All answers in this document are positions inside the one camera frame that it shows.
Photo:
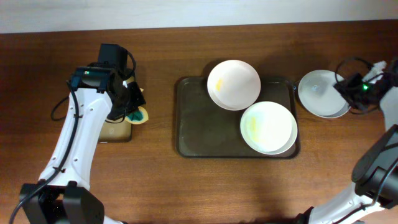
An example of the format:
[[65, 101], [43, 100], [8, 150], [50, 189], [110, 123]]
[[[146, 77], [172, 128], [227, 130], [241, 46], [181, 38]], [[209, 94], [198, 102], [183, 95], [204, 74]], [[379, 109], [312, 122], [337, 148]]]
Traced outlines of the green yellow sponge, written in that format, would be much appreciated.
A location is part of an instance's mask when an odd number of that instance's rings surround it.
[[134, 125], [143, 124], [149, 120], [149, 115], [144, 107], [139, 106], [138, 110], [127, 115], [125, 120]]

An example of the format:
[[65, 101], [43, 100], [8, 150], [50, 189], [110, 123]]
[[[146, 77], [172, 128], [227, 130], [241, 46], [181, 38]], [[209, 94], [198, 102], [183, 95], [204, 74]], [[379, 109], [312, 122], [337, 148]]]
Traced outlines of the pale green plate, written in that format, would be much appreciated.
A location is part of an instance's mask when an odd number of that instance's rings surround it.
[[298, 83], [298, 98], [304, 108], [315, 116], [332, 119], [345, 115], [350, 106], [334, 88], [343, 77], [329, 70], [314, 70]]

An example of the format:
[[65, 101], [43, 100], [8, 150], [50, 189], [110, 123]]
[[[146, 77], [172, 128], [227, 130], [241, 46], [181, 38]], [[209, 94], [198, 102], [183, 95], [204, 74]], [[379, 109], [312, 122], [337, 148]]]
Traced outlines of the cream white plate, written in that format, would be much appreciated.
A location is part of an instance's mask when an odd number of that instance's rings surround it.
[[286, 107], [262, 101], [243, 113], [240, 132], [245, 143], [253, 150], [265, 155], [279, 155], [295, 144], [298, 126]]

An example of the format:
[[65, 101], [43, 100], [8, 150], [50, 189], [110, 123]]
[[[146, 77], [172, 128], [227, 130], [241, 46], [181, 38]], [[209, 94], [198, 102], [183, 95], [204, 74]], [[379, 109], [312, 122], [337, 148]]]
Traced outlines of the pink white plate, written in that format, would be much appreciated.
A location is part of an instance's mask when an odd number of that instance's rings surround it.
[[241, 60], [226, 60], [216, 65], [207, 79], [210, 98], [219, 107], [239, 111], [259, 97], [261, 80], [256, 70]]

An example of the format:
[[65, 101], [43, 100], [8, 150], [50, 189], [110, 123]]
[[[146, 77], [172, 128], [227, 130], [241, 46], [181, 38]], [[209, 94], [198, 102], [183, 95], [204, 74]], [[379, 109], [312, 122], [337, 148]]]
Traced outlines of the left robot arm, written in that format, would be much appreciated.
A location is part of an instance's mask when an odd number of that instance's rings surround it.
[[30, 223], [115, 222], [90, 192], [90, 174], [105, 123], [142, 124], [149, 119], [135, 69], [127, 66], [133, 59], [118, 44], [101, 44], [97, 61], [71, 74], [68, 112], [55, 150], [38, 182], [22, 185], [11, 223], [19, 210]]

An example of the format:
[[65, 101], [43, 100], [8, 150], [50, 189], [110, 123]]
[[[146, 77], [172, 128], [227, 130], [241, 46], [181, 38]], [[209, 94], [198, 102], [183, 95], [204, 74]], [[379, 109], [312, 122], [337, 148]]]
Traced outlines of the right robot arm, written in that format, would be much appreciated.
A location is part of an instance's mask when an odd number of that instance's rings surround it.
[[355, 114], [381, 110], [386, 132], [356, 163], [348, 188], [298, 214], [292, 223], [359, 223], [366, 215], [397, 206], [397, 59], [390, 64], [360, 61], [368, 73], [335, 80], [333, 88]]

